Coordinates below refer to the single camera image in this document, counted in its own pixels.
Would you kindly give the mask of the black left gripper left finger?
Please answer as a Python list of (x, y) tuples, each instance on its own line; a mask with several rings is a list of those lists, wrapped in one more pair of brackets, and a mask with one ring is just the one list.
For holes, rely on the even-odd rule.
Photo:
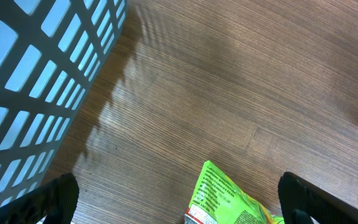
[(1, 224), (70, 224), (76, 210), (79, 186), (72, 173), (49, 183), (0, 208)]

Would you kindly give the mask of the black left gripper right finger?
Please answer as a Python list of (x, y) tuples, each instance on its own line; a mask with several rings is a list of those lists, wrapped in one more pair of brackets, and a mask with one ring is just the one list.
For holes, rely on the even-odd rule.
[(305, 179), (285, 172), (278, 183), (285, 224), (358, 224), (358, 209)]

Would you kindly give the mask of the green snack bag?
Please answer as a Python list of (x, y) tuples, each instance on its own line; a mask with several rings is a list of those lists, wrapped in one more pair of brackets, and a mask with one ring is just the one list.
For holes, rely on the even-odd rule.
[(185, 212), (185, 224), (284, 224), (247, 195), (221, 169), (206, 161)]

